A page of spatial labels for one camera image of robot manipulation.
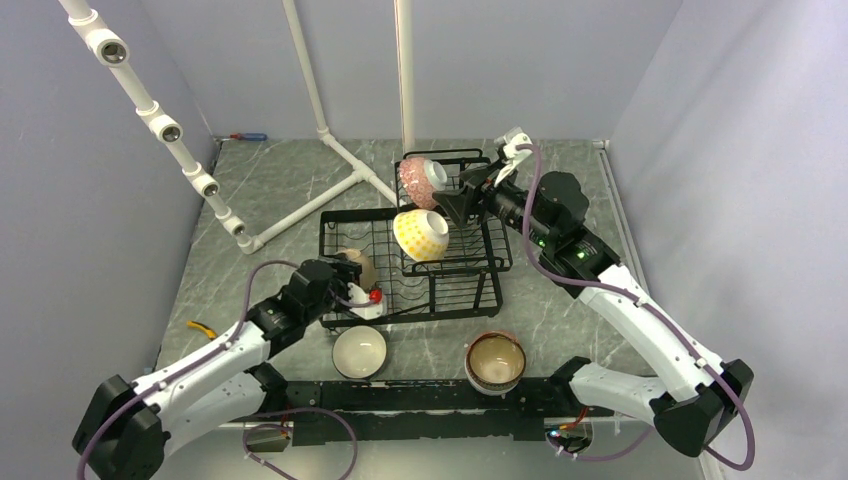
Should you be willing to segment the teal white bowl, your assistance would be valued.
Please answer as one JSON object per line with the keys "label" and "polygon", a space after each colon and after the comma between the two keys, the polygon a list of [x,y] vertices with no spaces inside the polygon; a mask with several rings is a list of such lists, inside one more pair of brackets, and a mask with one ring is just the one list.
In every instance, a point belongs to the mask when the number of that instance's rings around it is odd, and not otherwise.
{"label": "teal white bowl", "polygon": [[332,348],[335,369],[345,378],[366,380],[377,374],[388,356],[387,343],[380,331],[354,326],[341,333]]}

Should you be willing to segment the red patterned bowl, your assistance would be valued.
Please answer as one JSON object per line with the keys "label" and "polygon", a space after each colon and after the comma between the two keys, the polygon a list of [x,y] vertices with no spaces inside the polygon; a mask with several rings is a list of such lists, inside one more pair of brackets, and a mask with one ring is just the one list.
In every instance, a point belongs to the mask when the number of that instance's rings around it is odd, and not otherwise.
{"label": "red patterned bowl", "polygon": [[444,191],[448,184],[447,172],[440,163],[426,157],[406,158],[398,171],[402,187],[416,206],[426,210],[438,206],[433,194]]}

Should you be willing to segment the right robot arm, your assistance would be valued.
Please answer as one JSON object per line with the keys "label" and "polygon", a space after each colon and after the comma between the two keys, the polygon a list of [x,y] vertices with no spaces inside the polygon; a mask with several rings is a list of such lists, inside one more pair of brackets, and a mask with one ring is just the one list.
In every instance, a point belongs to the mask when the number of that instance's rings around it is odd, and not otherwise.
{"label": "right robot arm", "polygon": [[557,411],[601,407],[647,424],[677,452],[704,452],[735,470],[749,469],[756,440],[744,407],[754,374],[725,361],[686,333],[638,283],[616,252],[584,224],[589,200],[574,175],[537,172],[523,190],[497,182],[497,167],[466,170],[457,190],[433,197],[458,224],[487,215],[523,236],[529,262],[612,325],[653,369],[653,376],[612,371],[586,358],[563,364],[549,381]]}

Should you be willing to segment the blue yellow patterned bowl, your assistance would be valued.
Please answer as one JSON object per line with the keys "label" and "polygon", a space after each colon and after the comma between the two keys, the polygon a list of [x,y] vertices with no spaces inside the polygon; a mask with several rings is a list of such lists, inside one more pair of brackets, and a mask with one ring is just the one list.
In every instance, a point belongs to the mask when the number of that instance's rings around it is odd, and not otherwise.
{"label": "blue yellow patterned bowl", "polygon": [[440,261],[449,244],[449,226],[439,213],[415,209],[397,214],[392,232],[401,250],[414,262]]}

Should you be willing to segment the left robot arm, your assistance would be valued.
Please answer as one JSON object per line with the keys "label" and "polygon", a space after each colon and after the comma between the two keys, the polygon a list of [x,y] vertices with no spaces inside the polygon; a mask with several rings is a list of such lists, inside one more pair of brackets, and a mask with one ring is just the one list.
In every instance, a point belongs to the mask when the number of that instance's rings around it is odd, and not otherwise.
{"label": "left robot arm", "polygon": [[245,302],[228,330],[188,356],[135,380],[104,380],[72,439],[76,478],[149,479],[170,455],[231,419],[279,417],[288,383],[270,359],[346,305],[362,270],[344,253],[306,260],[278,293]]}

